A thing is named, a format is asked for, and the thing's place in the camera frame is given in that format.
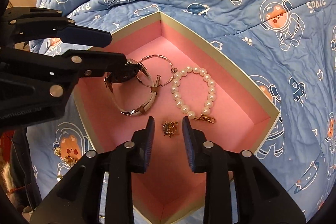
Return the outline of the watch with beige strap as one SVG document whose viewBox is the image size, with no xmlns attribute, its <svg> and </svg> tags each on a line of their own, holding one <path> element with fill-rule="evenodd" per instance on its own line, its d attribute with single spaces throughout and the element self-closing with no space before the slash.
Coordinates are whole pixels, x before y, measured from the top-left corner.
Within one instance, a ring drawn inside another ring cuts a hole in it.
<svg viewBox="0 0 336 224">
<path fill-rule="evenodd" d="M 107 73 L 104 84 L 120 113 L 135 117 L 145 115 L 154 104 L 160 80 L 160 75 L 154 80 L 141 62 L 129 59 L 119 71 Z"/>
</svg>

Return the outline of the thin metal bangle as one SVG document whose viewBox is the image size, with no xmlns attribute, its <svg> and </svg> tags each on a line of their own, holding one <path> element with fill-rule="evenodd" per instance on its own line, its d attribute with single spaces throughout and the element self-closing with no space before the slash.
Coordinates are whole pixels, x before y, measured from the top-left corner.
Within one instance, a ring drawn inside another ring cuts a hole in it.
<svg viewBox="0 0 336 224">
<path fill-rule="evenodd" d="M 138 63 L 146 68 L 147 74 L 153 79 L 153 82 L 156 81 L 157 76 L 160 76 L 159 88 L 170 84 L 174 74 L 178 71 L 177 67 L 164 55 L 147 55 Z"/>
</svg>

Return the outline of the mint box pink lining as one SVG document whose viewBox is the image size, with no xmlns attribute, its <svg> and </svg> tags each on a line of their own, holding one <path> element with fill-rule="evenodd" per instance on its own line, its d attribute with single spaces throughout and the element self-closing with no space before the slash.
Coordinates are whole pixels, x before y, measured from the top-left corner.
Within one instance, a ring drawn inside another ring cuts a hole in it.
<svg viewBox="0 0 336 224">
<path fill-rule="evenodd" d="M 115 32 L 106 51 L 137 61 L 164 55 L 178 69 L 206 69 L 215 80 L 217 98 L 211 110 L 215 123 L 194 121 L 193 126 L 228 151 L 256 152 L 280 114 L 264 85 L 256 85 L 217 47 L 163 12 Z M 74 90 L 81 121 L 99 152 L 115 149 L 143 128 L 149 117 L 154 118 L 149 167 L 145 174 L 132 177 L 133 205 L 150 223 L 175 223 L 205 202 L 206 177 L 191 171 L 182 130 L 172 138 L 163 135 L 163 122 L 183 119 L 170 89 L 171 83 L 159 88 L 150 110 L 137 117 L 120 113 L 101 77 L 82 79 Z"/>
</svg>

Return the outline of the blue space bear comforter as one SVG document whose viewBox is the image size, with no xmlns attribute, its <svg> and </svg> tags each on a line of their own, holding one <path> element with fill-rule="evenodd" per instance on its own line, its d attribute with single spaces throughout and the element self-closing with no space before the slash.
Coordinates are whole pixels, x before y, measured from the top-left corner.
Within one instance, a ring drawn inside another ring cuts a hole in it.
<svg viewBox="0 0 336 224">
<path fill-rule="evenodd" d="M 257 157 L 310 219 L 335 184 L 335 0 L 76 0 L 70 18 L 117 31 L 156 11 L 268 92 L 280 116 Z"/>
</svg>

